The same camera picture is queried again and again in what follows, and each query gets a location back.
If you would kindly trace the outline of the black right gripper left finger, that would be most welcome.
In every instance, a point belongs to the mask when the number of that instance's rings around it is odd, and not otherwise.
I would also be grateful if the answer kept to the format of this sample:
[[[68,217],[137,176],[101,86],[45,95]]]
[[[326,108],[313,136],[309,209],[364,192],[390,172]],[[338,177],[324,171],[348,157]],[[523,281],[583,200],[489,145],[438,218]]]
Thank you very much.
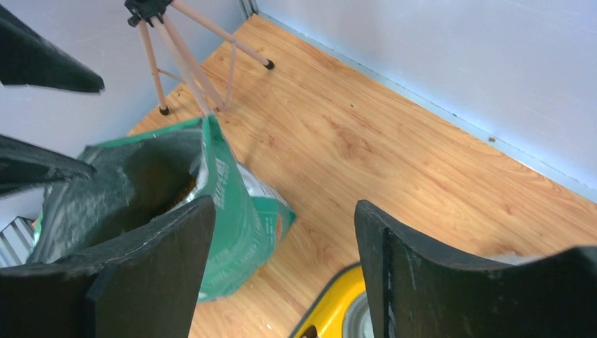
[[[215,227],[202,196],[53,263],[1,270],[2,337],[187,337]]]

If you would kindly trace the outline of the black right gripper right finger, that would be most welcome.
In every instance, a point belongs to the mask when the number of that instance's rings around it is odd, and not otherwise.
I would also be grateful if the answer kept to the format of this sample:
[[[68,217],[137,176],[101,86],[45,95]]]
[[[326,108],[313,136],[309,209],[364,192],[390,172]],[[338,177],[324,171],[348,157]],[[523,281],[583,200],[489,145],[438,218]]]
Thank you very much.
[[[354,225],[376,337],[595,337],[596,248],[522,265],[482,258],[374,205]]]

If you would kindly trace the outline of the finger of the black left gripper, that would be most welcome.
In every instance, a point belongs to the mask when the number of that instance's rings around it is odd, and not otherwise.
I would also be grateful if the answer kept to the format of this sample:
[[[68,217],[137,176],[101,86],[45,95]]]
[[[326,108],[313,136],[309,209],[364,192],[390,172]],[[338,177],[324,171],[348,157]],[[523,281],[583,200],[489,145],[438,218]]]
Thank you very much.
[[[100,75],[1,7],[1,84],[99,93]]]
[[[83,161],[1,135],[1,195],[48,184],[88,180],[96,168]]]

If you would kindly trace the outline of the green pet food bag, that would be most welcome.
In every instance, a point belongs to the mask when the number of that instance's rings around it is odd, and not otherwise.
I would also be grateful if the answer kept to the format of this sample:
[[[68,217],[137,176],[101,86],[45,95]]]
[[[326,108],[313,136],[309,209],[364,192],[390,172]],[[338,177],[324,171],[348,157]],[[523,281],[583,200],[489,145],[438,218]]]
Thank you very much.
[[[198,300],[213,301],[262,267],[296,218],[276,189],[235,158],[214,117],[88,146],[79,159],[96,173],[45,189],[31,263],[51,263],[210,196],[215,229]],[[185,204],[167,211],[190,176],[197,183]]]

